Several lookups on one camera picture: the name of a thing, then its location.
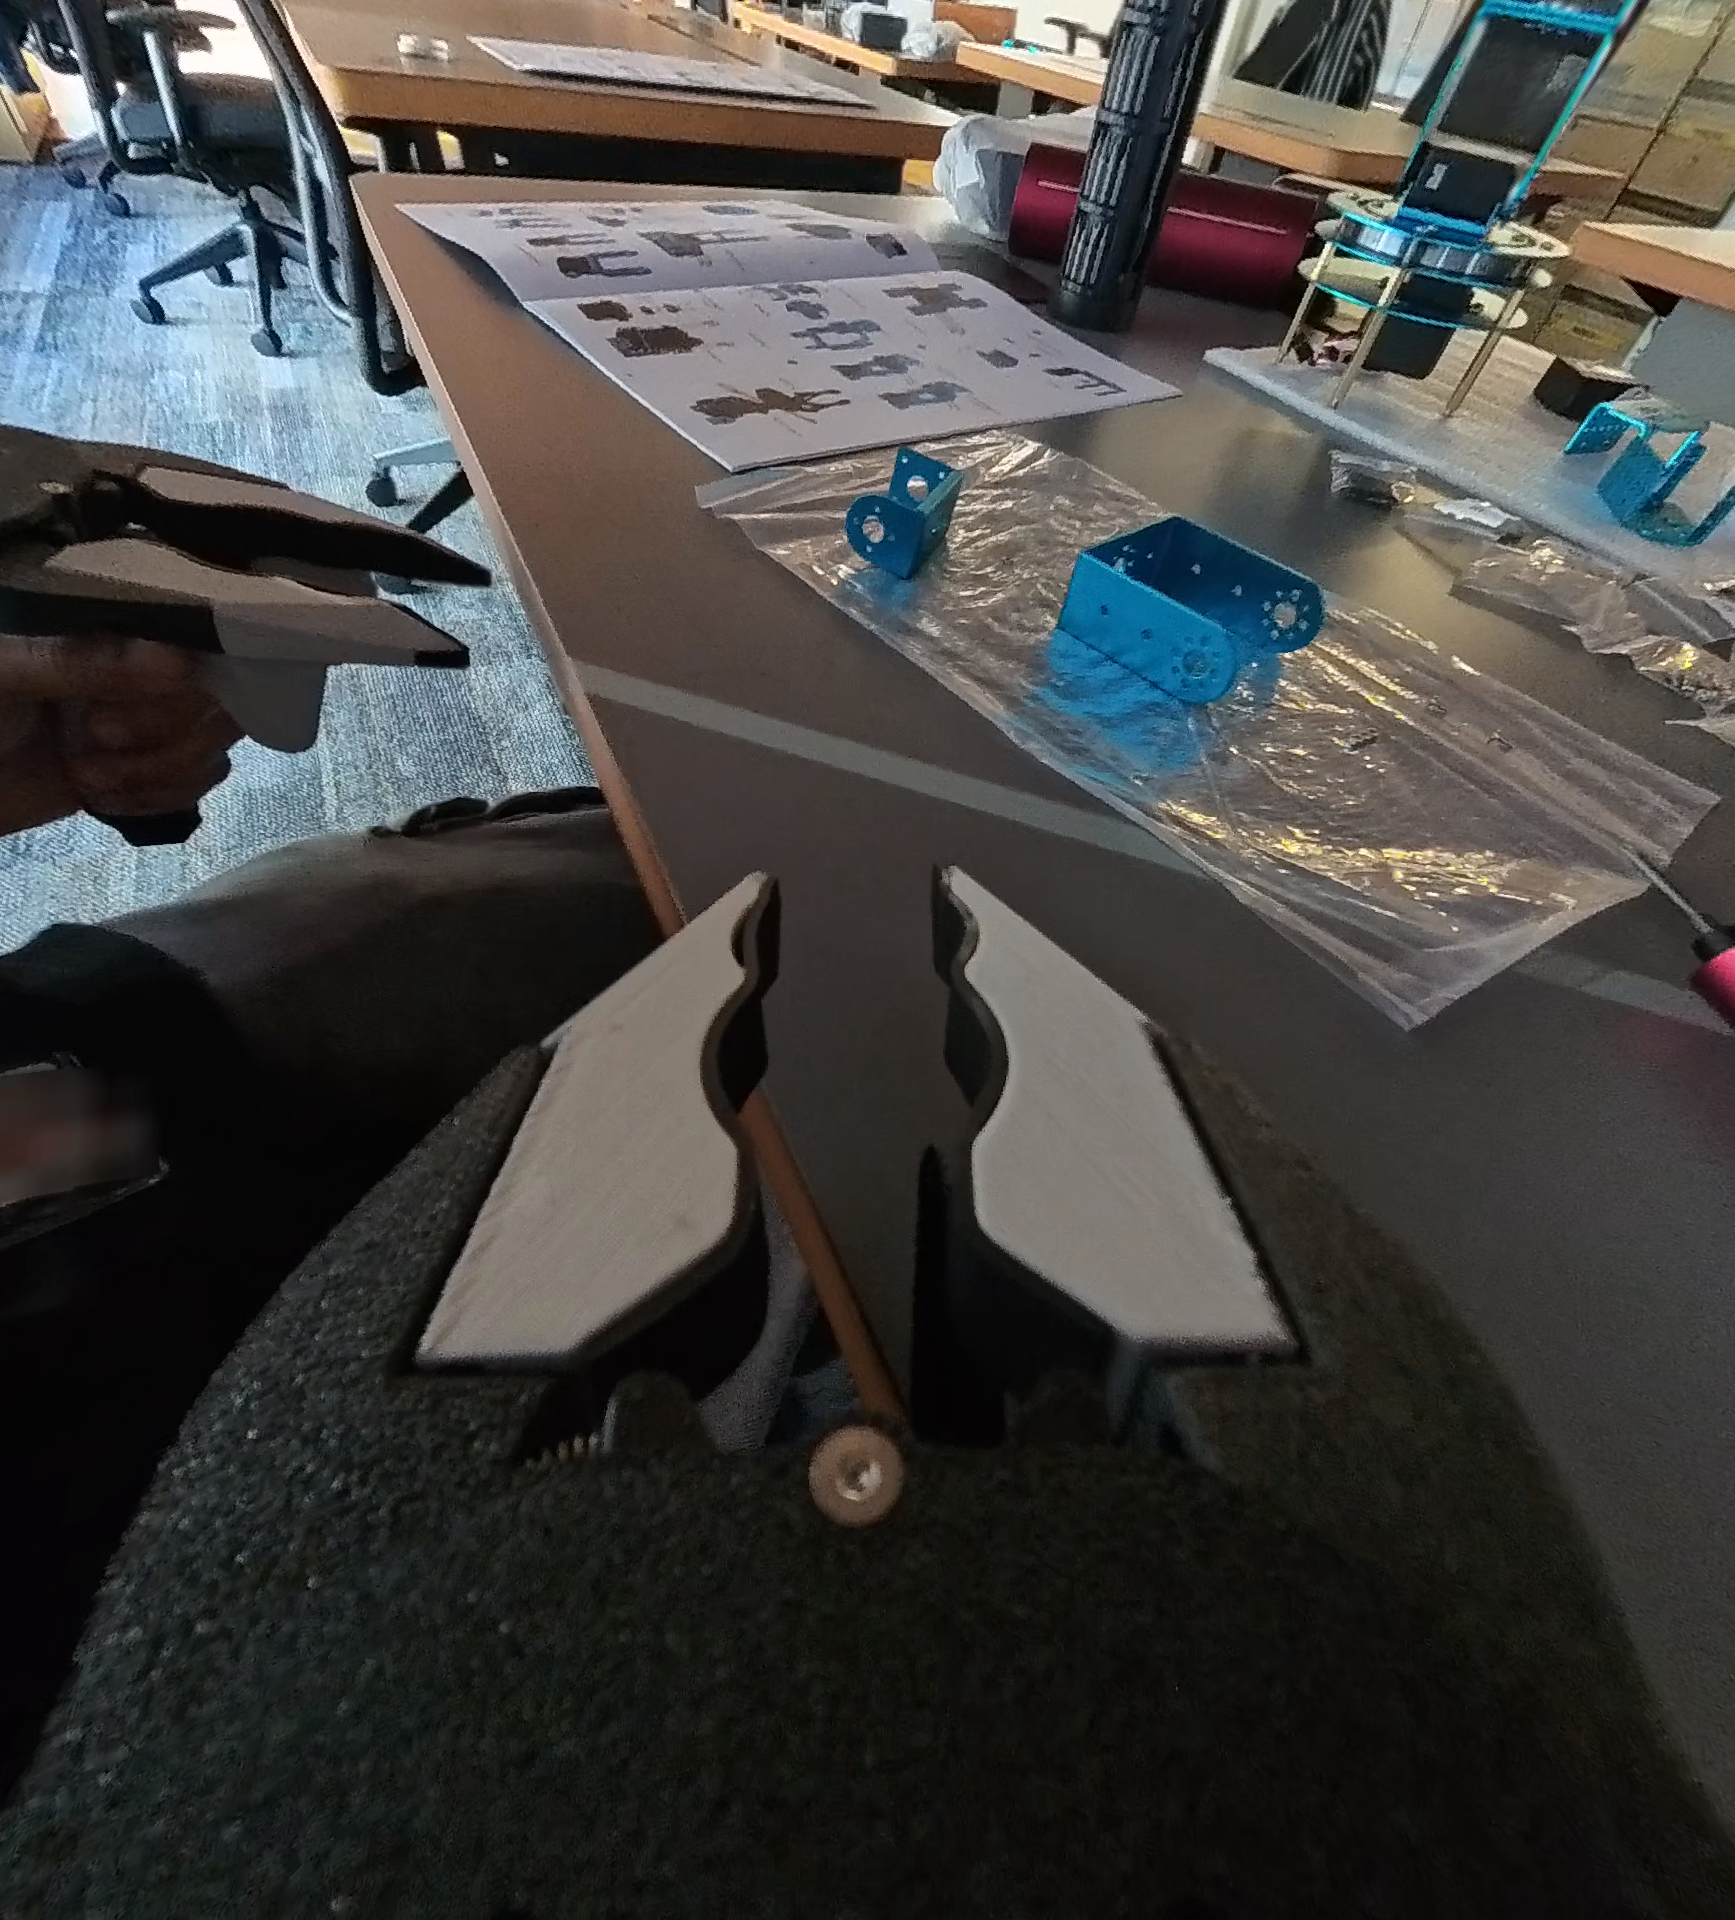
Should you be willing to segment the pile of small screw bags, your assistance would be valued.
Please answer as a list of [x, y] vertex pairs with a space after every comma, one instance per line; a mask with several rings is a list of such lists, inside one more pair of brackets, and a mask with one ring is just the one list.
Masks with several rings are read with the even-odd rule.
[[1735, 580], [1686, 588], [1620, 572], [1562, 541], [1532, 541], [1482, 552], [1454, 591], [1630, 666], [1686, 706], [1678, 728], [1735, 757]]

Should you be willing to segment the clear plastic bag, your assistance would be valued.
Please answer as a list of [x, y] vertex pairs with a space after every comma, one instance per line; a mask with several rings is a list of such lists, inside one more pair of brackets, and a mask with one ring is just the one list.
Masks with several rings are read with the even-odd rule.
[[1340, 603], [1274, 679], [1218, 704], [1056, 708], [1048, 636], [1076, 558], [1162, 511], [1022, 435], [940, 450], [966, 491], [912, 582], [856, 558], [842, 524], [892, 456], [725, 477], [697, 500], [1404, 1028], [1640, 893], [1624, 848], [1666, 866], [1720, 804], [1446, 645]]

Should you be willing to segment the long wooden table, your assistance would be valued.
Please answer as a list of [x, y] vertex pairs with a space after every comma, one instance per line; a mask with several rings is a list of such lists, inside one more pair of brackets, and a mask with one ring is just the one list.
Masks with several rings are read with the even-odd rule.
[[[896, 192], [956, 122], [874, 79], [785, 53], [705, 13], [657, 5], [283, 5], [337, 120], [383, 140], [391, 168], [425, 173], [443, 134], [475, 176], [787, 184]], [[403, 60], [399, 34], [449, 36], [453, 60]], [[745, 63], [834, 85], [866, 109], [711, 100], [565, 85], [509, 71], [471, 36], [619, 47]]]

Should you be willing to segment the blue flat plate bracket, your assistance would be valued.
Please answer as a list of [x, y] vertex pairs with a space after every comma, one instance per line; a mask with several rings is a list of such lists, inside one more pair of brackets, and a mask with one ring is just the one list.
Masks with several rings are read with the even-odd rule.
[[1598, 494], [1614, 522], [1640, 541], [1688, 551], [1710, 542], [1735, 514], [1735, 483], [1698, 514], [1682, 491], [1710, 454], [1704, 430], [1678, 439], [1632, 437], [1600, 474]]

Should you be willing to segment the teal perforated bracket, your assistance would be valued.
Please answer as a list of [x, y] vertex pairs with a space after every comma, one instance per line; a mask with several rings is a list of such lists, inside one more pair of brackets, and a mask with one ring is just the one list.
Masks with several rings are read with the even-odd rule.
[[1598, 456], [1624, 443], [1644, 446], [1660, 435], [1686, 443], [1700, 439], [1708, 426], [1708, 418], [1700, 413], [1688, 413], [1660, 397], [1634, 390], [1596, 404], [1572, 430], [1562, 452], [1568, 458]]

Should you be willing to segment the person's left hand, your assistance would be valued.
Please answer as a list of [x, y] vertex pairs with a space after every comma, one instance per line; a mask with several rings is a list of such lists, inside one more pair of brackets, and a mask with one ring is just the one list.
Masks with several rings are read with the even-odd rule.
[[183, 648], [0, 634], [0, 839], [79, 812], [199, 807], [229, 778], [241, 739]]

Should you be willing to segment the white foam sheet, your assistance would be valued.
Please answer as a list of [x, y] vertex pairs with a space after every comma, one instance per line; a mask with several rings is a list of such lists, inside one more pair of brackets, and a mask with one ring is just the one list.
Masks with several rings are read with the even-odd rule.
[[[1534, 403], [1546, 355], [1504, 345], [1462, 408], [1444, 415], [1446, 397], [1472, 357], [1472, 349], [1458, 347], [1432, 378], [1420, 383], [1394, 374], [1360, 377], [1340, 407], [1328, 403], [1334, 368], [1278, 359], [1274, 347], [1210, 349], [1206, 365], [1316, 420], [1336, 443], [1400, 461], [1448, 494], [1486, 500], [1630, 572], [1652, 572], [1684, 586], [1735, 580], [1735, 508], [1698, 547], [1646, 541], [1612, 518], [1598, 494], [1612, 456], [1566, 454], [1572, 424]], [[1716, 424], [1704, 445], [1704, 461], [1672, 497], [1692, 518], [1708, 514], [1735, 484], [1735, 428]]]

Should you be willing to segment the long-legged blue U bracket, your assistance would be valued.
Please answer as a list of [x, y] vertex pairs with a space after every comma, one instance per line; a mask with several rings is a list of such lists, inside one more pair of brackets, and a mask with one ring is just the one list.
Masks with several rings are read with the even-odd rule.
[[1244, 542], [1168, 517], [1086, 548], [1048, 636], [1054, 708], [1116, 719], [1210, 708], [1310, 646], [1322, 588]]

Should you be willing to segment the stack of cardboard boxes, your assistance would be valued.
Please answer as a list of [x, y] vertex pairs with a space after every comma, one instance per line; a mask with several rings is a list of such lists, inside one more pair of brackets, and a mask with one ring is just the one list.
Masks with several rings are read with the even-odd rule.
[[1714, 229], [1735, 202], [1735, 2], [1650, 2], [1560, 134], [1554, 162], [1596, 180], [1548, 224]]

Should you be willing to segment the white plastic bag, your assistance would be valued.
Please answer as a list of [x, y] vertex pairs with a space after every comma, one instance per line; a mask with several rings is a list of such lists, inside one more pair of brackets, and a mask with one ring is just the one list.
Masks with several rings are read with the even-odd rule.
[[1092, 143], [1096, 109], [1000, 116], [970, 112], [944, 134], [934, 162], [934, 192], [950, 204], [956, 222], [990, 244], [1006, 242], [1012, 210], [1032, 146], [1084, 155]]

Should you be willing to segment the short-legged blue U bracket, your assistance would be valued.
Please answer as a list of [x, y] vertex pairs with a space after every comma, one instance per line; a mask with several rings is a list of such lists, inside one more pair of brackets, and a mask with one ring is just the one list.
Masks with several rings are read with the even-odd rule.
[[846, 514], [856, 558], [892, 580], [912, 582], [944, 547], [964, 483], [964, 469], [900, 446], [886, 487], [858, 494]]

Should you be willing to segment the black slotted tube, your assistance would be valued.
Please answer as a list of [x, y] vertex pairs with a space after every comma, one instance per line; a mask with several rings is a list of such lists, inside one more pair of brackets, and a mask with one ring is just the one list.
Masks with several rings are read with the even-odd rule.
[[1126, 2], [1048, 312], [1086, 332], [1136, 317], [1206, 91], [1224, 2]]

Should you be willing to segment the white printed sheet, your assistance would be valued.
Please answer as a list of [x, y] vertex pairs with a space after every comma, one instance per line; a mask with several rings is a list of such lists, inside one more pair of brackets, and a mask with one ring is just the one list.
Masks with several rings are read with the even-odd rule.
[[639, 89], [711, 100], [753, 100], [864, 111], [834, 85], [743, 60], [701, 60], [619, 47], [537, 42], [475, 34], [469, 42], [515, 74], [557, 85]]

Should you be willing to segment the white instruction manual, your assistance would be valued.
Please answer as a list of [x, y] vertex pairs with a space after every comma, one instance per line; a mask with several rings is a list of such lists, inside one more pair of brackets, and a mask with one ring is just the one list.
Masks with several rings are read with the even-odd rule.
[[771, 200], [401, 210], [729, 472], [1178, 394], [884, 220]]

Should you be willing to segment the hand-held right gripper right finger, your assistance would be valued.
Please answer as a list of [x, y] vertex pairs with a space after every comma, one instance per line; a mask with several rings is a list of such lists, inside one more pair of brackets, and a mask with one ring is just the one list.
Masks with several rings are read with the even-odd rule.
[[1060, 1328], [1164, 1365], [1302, 1354], [1166, 1036], [966, 869], [934, 875], [976, 1249]]

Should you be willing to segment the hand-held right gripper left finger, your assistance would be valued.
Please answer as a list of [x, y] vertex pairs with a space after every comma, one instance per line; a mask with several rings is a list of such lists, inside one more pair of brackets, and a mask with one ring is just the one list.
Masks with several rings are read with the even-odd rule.
[[781, 893], [749, 875], [545, 1044], [415, 1348], [431, 1374], [587, 1374], [651, 1339], [729, 1374], [769, 1280], [741, 1134], [769, 1069]]

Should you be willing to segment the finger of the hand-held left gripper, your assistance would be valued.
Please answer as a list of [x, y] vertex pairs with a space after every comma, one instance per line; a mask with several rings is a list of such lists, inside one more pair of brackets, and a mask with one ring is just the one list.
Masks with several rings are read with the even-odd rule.
[[93, 467], [93, 578], [131, 597], [259, 597], [313, 572], [491, 586], [487, 566], [317, 494], [171, 462]]
[[51, 586], [137, 591], [207, 611], [235, 661], [467, 669], [471, 650], [391, 599], [215, 566], [149, 538], [79, 542], [47, 563]]

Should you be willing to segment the large red metal cylinder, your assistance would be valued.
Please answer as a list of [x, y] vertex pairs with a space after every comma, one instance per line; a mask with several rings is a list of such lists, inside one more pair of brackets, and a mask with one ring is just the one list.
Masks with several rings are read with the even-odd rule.
[[[1026, 260], [1056, 262], [1072, 227], [1084, 152], [1036, 143], [1008, 219], [1008, 250]], [[1312, 252], [1312, 231], [1324, 219], [1324, 194], [1284, 190], [1182, 170], [1146, 282], [1254, 310], [1286, 310], [1300, 264]]]

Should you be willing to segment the black mesh office chair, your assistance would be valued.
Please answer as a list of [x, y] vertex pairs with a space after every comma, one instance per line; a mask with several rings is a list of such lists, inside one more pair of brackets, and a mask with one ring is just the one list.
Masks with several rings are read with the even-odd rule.
[[347, 132], [325, 102], [279, 5], [241, 2], [275, 81], [291, 145], [307, 268], [327, 310], [347, 325], [365, 385], [381, 399], [427, 387], [407, 347], [401, 314], [383, 282], [355, 202]]

